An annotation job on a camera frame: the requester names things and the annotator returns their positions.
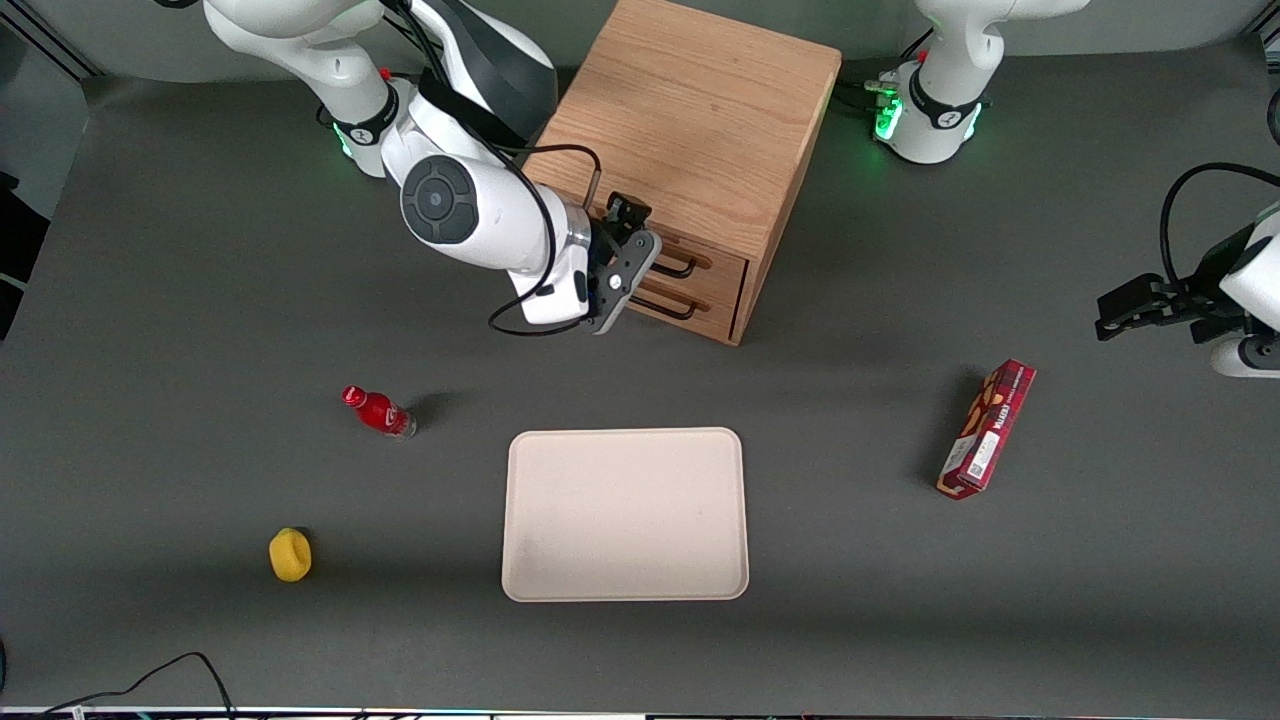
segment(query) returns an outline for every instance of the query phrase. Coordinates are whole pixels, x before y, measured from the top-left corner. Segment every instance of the black cable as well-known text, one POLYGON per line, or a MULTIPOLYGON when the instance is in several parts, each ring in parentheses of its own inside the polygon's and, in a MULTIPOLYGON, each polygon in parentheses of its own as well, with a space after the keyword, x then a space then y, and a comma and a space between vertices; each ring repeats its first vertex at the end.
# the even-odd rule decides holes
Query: black cable
POLYGON ((64 45, 63 41, 59 40, 56 35, 51 33, 49 28, 45 27, 45 23, 41 23, 36 18, 31 17, 31 13, 23 9, 22 5, 10 0, 9 6, 12 6, 14 10, 18 10, 18 13, 22 14, 22 17, 27 18, 27 22, 35 26, 40 32, 42 32, 45 37, 52 40, 54 45, 56 45, 63 53, 65 53, 67 56, 70 58, 73 63, 84 69, 84 74, 87 74, 88 77, 97 77, 102 74, 101 72, 95 72, 93 68, 90 68, 87 64, 84 64, 84 60, 82 60, 79 55, 77 55, 76 53, 72 51, 70 47, 64 45))
POLYGON ((175 665, 177 662, 179 662, 180 660, 186 660, 187 657, 198 657, 200 661, 205 664, 205 667, 209 669, 209 674, 214 676, 214 683, 218 685, 218 694, 221 697, 223 707, 227 710, 227 717, 234 717, 236 716, 234 705, 232 703, 230 696, 227 693, 227 685, 223 684, 221 676, 218 675, 218 670, 214 670, 214 664, 209 661, 209 657, 206 657, 204 652, 184 652, 178 657, 174 657, 169 662, 165 662, 164 665, 150 670, 146 675, 142 675, 141 678, 134 680, 132 685, 129 685, 123 691, 106 691, 106 692, 87 694, 84 697, 78 697, 76 700, 69 700, 67 702, 58 703, 50 707, 49 710, 45 710, 40 715, 36 715, 36 717, 47 717, 58 712, 59 710, 65 710, 68 707, 74 707, 77 705, 84 705, 86 702, 92 702, 95 700, 101 700, 104 697, 127 696, 133 691, 138 689, 138 687, 142 685, 142 683, 151 679, 151 676, 155 675, 156 673, 169 667, 170 665, 175 665))
POLYGON ((1222 170, 1248 176, 1274 187, 1280 187, 1280 176, 1275 176, 1249 165, 1240 165, 1238 163, 1204 163, 1203 165, 1196 165, 1183 173, 1176 181, 1174 181, 1174 184, 1169 188, 1169 193, 1165 195, 1165 204, 1160 209, 1160 261, 1165 266, 1165 274, 1169 275, 1169 284, 1174 287, 1174 292, 1178 293, 1178 299, 1194 310, 1197 315, 1204 318, 1215 325, 1224 325, 1225 320, 1222 320, 1222 318, 1213 315, 1207 307, 1201 305, 1199 301, 1192 297, 1190 292, 1187 290, 1187 284, 1178 277, 1178 272, 1174 270, 1174 258, 1169 247, 1169 218, 1172 214, 1174 200, 1178 197, 1178 192, 1181 191, 1184 184, 1187 184, 1187 181, 1208 170, 1222 170))
POLYGON ((1271 18, 1276 17, 1276 13, 1280 13, 1280 6, 1271 8, 1271 12, 1266 17, 1253 23, 1253 32, 1262 32, 1263 26, 1270 23, 1271 18))
POLYGON ((35 37, 32 37, 31 33, 28 33, 13 18, 10 18, 9 15, 6 15, 4 13, 0 13, 0 19, 3 19, 5 22, 5 24, 8 24, 9 27, 12 27, 14 31, 17 31, 18 35, 26 37, 27 42, 29 42, 32 46, 37 47, 41 53, 44 53, 46 58, 49 58, 50 60, 52 60, 54 64, 58 65, 59 68, 61 68, 64 73, 67 73, 68 76, 72 77, 72 79, 74 79, 76 82, 79 82, 79 76, 76 74, 76 70, 73 70, 73 69, 68 68, 65 64, 63 64, 63 61, 59 60, 56 55, 54 55, 52 53, 50 53, 47 47, 45 47, 44 45, 41 45, 38 40, 36 40, 35 37))
MULTIPOLYGON (((422 29, 421 23, 417 22, 417 18, 415 18, 413 13, 408 9, 408 4, 407 3, 397 4, 396 14, 398 14, 401 19, 408 23, 408 27, 413 32, 413 36, 417 38, 417 45, 419 47, 422 49, 424 51, 422 54, 426 55, 426 59, 431 65, 431 72, 435 74, 436 79, 447 85, 448 73, 445 73, 444 70, 444 64, 440 61, 440 56, 435 53, 435 47, 428 40, 426 31, 422 29)), ((521 170, 520 167, 516 165, 516 163, 511 158, 507 156, 507 154, 499 150, 494 143, 489 142, 474 127, 462 122, 458 118, 454 118, 454 120, 458 123, 458 126, 462 127, 462 129, 467 131, 467 135, 470 135, 472 138, 476 140, 476 142, 484 146, 485 150, 488 150, 495 158, 498 158, 498 160, 502 161, 502 164, 507 168, 507 170, 515 174, 516 178, 520 181, 520 183, 525 186, 525 190, 529 191, 529 193, 534 197, 534 201, 538 204, 538 211, 543 217, 543 227, 547 231, 547 266, 543 269, 541 277, 538 278, 538 282, 534 283, 532 287, 520 293, 515 300, 511 300, 503 304, 497 310, 494 310, 488 319, 489 328, 500 332, 503 334, 509 334, 516 337, 549 337, 572 331, 582 322, 582 318, 572 320, 568 324, 559 325, 556 328, 549 328, 545 331, 513 331, 498 324, 498 318, 502 318, 504 314, 507 314, 508 310, 518 306, 521 302, 536 295, 538 291, 547 287, 547 279, 550 278, 552 269, 556 266, 556 223, 552 222, 552 213, 550 210, 548 210, 547 202, 543 201, 543 196, 538 192, 538 188, 534 186, 532 181, 529 179, 529 176, 526 176, 524 170, 521 170)))
MULTIPOLYGON (((410 44, 413 47, 417 47, 420 51, 422 50, 421 47, 419 47, 417 40, 413 38, 413 33, 410 32, 408 28, 401 26, 399 23, 397 23, 396 20, 388 18, 387 15, 383 15, 383 22, 385 22, 387 24, 389 24, 393 28, 396 28, 396 32, 401 33, 401 37, 403 37, 404 40, 410 41, 410 44)), ((431 38, 428 38, 428 42, 430 42, 431 47, 435 47, 436 50, 443 50, 444 49, 443 45, 440 45, 439 42, 435 42, 431 38)))
POLYGON ((1267 102, 1267 129, 1271 131, 1271 140, 1280 145, 1280 127, 1276 126, 1277 106, 1280 106, 1280 88, 1271 94, 1271 101, 1267 102))
POLYGON ((911 45, 909 45, 906 47, 906 50, 902 50, 902 54, 899 55, 899 58, 902 59, 902 60, 910 58, 911 53, 915 53, 915 49, 919 47, 925 40, 928 40, 931 35, 933 35, 933 28, 932 27, 929 29, 924 31, 924 35, 922 35, 920 37, 916 37, 915 42, 913 42, 911 45))
POLYGON ((595 200, 595 191, 600 187, 600 174, 604 168, 600 165, 600 156, 596 155, 595 150, 585 145, 576 145, 572 142, 566 142, 561 145, 540 145, 538 147, 509 147, 506 145, 494 145, 498 150, 507 152, 508 155, 536 155, 538 152, 584 152, 591 159, 591 164, 595 168, 591 170, 591 182, 586 186, 586 193, 582 195, 582 209, 590 211, 591 201, 595 200))

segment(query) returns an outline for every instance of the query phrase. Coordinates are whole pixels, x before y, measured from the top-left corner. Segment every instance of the drawer handle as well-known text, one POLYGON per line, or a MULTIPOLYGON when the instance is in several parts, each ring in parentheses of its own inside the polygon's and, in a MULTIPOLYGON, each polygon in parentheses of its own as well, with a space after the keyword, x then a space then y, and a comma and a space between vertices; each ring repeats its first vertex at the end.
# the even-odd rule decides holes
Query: drawer handle
POLYGON ((684 313, 677 313, 675 310, 668 310, 668 309, 663 307, 662 305, 658 305, 657 302, 652 302, 649 300, 645 300, 644 297, 635 297, 635 296, 632 296, 631 297, 631 302, 635 302, 636 305, 639 305, 641 307, 646 307, 649 310, 653 310, 654 313, 666 315, 666 316, 671 318, 672 320, 681 320, 681 322, 692 318, 694 313, 698 311, 698 304, 694 302, 694 301, 689 302, 689 310, 685 310, 684 313))
POLYGON ((657 261, 654 261, 653 265, 649 265, 649 269, 658 273, 659 275, 667 275, 668 278, 676 278, 677 281, 682 281, 689 275, 694 274, 694 270, 698 269, 698 260, 695 258, 690 258, 689 264, 685 265, 682 270, 668 268, 666 265, 659 265, 657 261))

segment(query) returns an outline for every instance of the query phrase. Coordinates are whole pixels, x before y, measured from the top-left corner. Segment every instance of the bottle cap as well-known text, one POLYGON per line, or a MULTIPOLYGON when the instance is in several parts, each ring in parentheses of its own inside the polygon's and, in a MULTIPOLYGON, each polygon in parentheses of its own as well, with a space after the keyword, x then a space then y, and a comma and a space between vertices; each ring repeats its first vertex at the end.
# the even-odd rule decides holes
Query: bottle cap
POLYGON ((369 393, 356 386, 351 386, 342 391, 342 401, 352 407, 360 407, 365 404, 365 400, 369 400, 369 393))

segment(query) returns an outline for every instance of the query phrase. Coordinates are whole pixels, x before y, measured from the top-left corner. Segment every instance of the wall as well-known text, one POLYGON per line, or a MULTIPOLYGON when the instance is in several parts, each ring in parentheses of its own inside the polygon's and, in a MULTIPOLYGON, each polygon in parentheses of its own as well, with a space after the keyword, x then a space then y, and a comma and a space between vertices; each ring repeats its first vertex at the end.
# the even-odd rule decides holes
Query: wall
MULTIPOLYGON (((472 0, 527 32, 558 65, 576 65, 612 0, 472 0)), ((927 27, 908 0, 680 0, 838 47, 847 58, 896 54, 927 27)), ((111 74, 178 82, 284 77, 221 46, 200 6, 166 10, 150 0, 31 0, 64 36, 111 74)), ((1011 54, 1053 55, 1174 50, 1230 37, 1266 0, 1093 0, 1078 14, 1009 23, 1011 54)), ((379 64, 416 69, 393 31, 361 36, 379 64)))
POLYGON ((0 26, 0 170, 20 181, 14 195, 46 218, 87 119, 76 81, 0 26))

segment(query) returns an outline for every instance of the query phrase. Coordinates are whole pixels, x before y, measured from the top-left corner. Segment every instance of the plastic tray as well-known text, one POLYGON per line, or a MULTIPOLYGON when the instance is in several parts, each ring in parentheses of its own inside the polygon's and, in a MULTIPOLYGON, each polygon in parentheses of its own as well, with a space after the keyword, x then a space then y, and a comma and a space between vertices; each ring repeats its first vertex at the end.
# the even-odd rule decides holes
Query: plastic tray
POLYGON ((733 600, 748 577, 733 430, 529 432, 512 441, 502 547, 512 600, 733 600))

